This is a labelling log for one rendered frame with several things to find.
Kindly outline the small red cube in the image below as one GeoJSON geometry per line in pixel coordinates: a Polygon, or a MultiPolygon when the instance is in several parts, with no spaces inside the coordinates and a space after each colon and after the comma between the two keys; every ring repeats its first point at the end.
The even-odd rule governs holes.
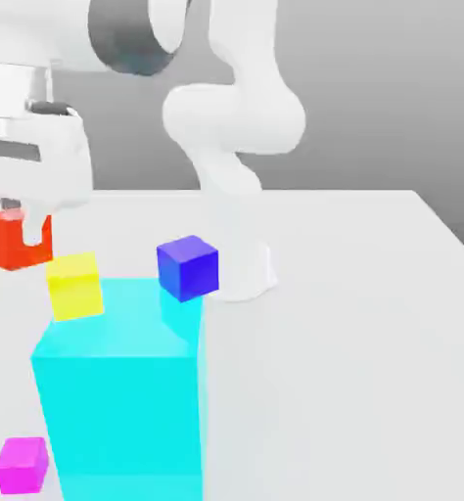
{"type": "Polygon", "coordinates": [[[20,208],[0,210],[0,268],[13,271],[53,259],[52,216],[42,227],[42,241],[37,246],[23,243],[23,211],[20,208]]]}

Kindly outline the small magenta cube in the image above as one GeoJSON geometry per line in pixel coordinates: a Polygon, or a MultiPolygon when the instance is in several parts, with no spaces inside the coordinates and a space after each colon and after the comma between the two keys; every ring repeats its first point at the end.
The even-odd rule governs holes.
{"type": "Polygon", "coordinates": [[[49,455],[43,437],[7,438],[0,451],[0,492],[39,493],[48,467],[49,455]]]}

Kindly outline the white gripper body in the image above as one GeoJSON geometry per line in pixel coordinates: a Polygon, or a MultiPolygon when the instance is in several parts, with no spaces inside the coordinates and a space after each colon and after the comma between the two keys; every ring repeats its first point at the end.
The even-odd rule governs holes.
{"type": "Polygon", "coordinates": [[[93,190],[82,117],[70,106],[32,106],[0,138],[0,198],[46,214],[85,204],[93,190]]]}

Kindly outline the small blue cube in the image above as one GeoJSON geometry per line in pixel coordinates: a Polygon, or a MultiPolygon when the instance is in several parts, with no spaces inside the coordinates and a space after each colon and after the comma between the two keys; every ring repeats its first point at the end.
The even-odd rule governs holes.
{"type": "Polygon", "coordinates": [[[157,246],[161,286],[180,302],[219,289],[218,250],[195,235],[157,246]]]}

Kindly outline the large cyan box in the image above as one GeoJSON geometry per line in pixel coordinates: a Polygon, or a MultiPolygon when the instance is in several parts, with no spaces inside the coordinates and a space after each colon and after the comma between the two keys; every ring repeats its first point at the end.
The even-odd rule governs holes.
{"type": "Polygon", "coordinates": [[[64,501],[203,501],[203,302],[102,281],[104,312],[53,321],[31,363],[64,501]]]}

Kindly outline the small yellow cube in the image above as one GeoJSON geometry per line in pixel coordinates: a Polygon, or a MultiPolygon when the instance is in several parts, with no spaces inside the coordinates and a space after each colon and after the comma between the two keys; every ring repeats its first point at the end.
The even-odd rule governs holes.
{"type": "Polygon", "coordinates": [[[46,264],[46,279],[55,321],[79,319],[104,312],[94,252],[54,258],[46,264]]]}

